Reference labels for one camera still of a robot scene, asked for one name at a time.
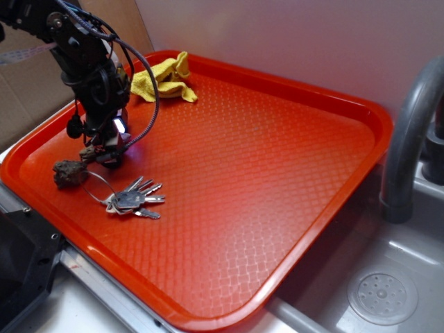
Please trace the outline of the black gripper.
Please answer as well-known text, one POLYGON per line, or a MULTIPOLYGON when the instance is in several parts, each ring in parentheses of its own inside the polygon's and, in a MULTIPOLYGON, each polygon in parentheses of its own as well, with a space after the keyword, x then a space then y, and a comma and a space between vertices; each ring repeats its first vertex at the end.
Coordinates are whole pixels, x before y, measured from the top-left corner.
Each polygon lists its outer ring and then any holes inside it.
POLYGON ((92 159, 109 169, 121 166, 119 149, 130 139, 128 126, 117 112, 130 98, 130 81, 120 64, 105 62, 89 73, 78 72, 71 77, 71 88, 85 111, 83 135, 107 139, 93 145, 92 159))

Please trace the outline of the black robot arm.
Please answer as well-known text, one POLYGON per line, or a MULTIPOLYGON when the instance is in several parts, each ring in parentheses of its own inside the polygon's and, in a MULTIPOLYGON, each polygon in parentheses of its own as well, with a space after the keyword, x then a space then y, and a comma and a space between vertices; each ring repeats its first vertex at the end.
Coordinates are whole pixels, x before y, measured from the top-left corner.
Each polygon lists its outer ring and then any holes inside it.
POLYGON ((64 1, 2 1, 1 22, 55 46, 51 54, 60 66, 85 115, 74 113, 67 122, 70 138, 82 138, 92 150, 89 161, 115 169, 125 151, 126 105, 130 77, 112 58, 115 35, 104 37, 99 19, 64 1))

